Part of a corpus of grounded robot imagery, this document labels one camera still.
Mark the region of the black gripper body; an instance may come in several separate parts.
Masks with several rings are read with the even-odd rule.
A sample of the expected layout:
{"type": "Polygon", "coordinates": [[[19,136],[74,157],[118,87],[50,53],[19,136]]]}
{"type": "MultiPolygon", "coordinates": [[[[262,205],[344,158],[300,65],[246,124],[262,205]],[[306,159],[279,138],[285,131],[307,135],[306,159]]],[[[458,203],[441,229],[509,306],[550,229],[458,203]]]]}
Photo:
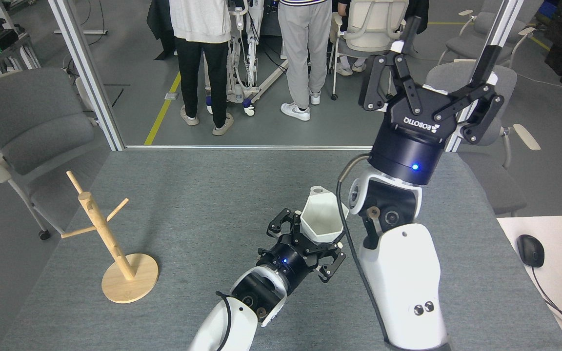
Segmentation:
{"type": "Polygon", "coordinates": [[[265,265],[274,271],[287,285],[291,295],[304,278],[317,267],[321,254],[305,242],[277,242],[270,249],[258,248],[258,265],[265,265]]]}
{"type": "Polygon", "coordinates": [[[418,186],[428,184],[444,149],[445,141],[456,129],[453,113],[432,115],[450,104],[452,98],[444,90],[419,87],[422,113],[413,115],[413,108],[404,93],[388,101],[384,120],[370,152],[369,164],[382,173],[418,186]]]}

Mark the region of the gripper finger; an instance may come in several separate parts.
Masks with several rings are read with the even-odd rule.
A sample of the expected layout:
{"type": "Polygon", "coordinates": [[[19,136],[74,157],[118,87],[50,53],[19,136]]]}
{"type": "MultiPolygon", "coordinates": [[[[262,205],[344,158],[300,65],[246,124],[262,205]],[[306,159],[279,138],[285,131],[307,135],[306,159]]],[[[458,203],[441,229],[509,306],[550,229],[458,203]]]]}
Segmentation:
{"type": "Polygon", "coordinates": [[[303,233],[301,233],[301,214],[301,211],[281,210],[279,215],[268,224],[267,235],[278,238],[278,242],[283,244],[304,243],[306,239],[303,233]],[[281,234],[283,223],[290,224],[290,233],[281,234]]]}
{"type": "Polygon", "coordinates": [[[471,81],[454,93],[448,94],[450,103],[435,111],[435,121],[445,125],[444,120],[453,117],[477,100],[478,104],[467,122],[455,122],[456,125],[463,125],[462,137],[470,144],[480,142],[504,102],[504,98],[495,92],[494,86],[488,84],[488,78],[501,49],[501,46],[485,46],[477,60],[471,81]]]}
{"type": "Polygon", "coordinates": [[[400,39],[395,41],[392,49],[383,54],[371,55],[366,60],[366,73],[362,79],[359,105],[366,111],[375,111],[384,106],[385,97],[379,92],[381,74],[388,67],[392,73],[392,79],[397,88],[396,98],[404,97],[408,102],[412,114],[419,115],[422,112],[419,94],[406,62],[405,55],[412,49],[412,40],[417,34],[417,28],[422,19],[412,16],[406,23],[400,39]]]}
{"type": "Polygon", "coordinates": [[[345,260],[346,254],[342,249],[343,244],[341,241],[320,244],[314,247],[316,265],[313,271],[324,284],[330,281],[345,260]]]}

